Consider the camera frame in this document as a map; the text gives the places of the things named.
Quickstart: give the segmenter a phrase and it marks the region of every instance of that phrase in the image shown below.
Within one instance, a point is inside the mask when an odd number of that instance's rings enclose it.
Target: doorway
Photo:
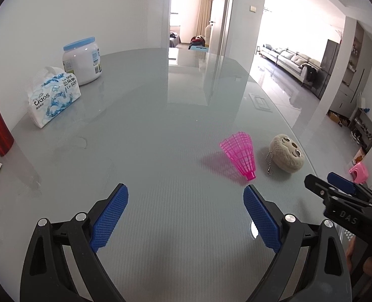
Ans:
[[[225,54],[232,0],[171,0],[169,47]]]

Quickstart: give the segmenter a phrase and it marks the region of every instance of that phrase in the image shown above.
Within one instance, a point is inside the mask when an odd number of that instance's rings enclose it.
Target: gray sofa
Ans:
[[[276,66],[280,66],[296,77],[302,84],[311,86],[312,83],[308,80],[309,66],[319,71],[320,62],[308,57],[303,53],[293,51],[291,49],[273,49],[271,45],[266,44],[260,48],[260,54],[263,57],[275,62]]]

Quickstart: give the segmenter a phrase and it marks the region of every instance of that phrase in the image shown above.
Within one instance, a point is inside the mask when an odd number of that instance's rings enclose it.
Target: blue gripper pad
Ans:
[[[349,195],[355,195],[355,186],[351,181],[339,176],[336,173],[329,173],[327,181],[336,188],[342,190]]]
[[[249,186],[245,188],[243,201],[264,244],[268,248],[272,248],[275,253],[278,253],[282,246],[280,228],[267,208],[261,203],[260,199]]]
[[[127,187],[122,185],[95,222],[89,243],[95,253],[108,243],[109,237],[127,206],[128,198]]]

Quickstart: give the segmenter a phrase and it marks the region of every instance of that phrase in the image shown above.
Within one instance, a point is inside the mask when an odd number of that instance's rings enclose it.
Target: glass table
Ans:
[[[309,160],[296,174],[274,166],[267,175],[274,136],[297,139],[249,74],[199,51],[169,57],[167,49],[105,55],[102,76],[72,106],[41,130],[28,115],[13,129],[16,142],[0,158],[0,283],[16,301],[37,221],[88,212],[118,183],[129,202],[98,257],[128,302],[246,301],[274,253],[254,239],[242,199],[249,183],[218,145],[238,131],[253,139],[251,183],[263,197],[301,221],[324,218],[322,200],[304,187],[315,174]]]

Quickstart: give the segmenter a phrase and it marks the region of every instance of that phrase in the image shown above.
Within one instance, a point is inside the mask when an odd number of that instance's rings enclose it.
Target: metal screw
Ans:
[[[76,215],[76,220],[77,220],[77,221],[83,221],[84,219],[86,219],[86,217],[87,217],[87,215],[86,215],[84,212],[82,212],[82,213],[78,213],[78,214]]]
[[[42,218],[38,221],[38,226],[42,227],[45,226],[48,223],[48,221],[45,218]]]
[[[294,223],[296,221],[295,216],[292,215],[286,215],[285,220],[288,221],[289,223]]]
[[[326,225],[329,228],[334,226],[333,222],[331,220],[328,220],[328,219],[324,221],[324,225]]]

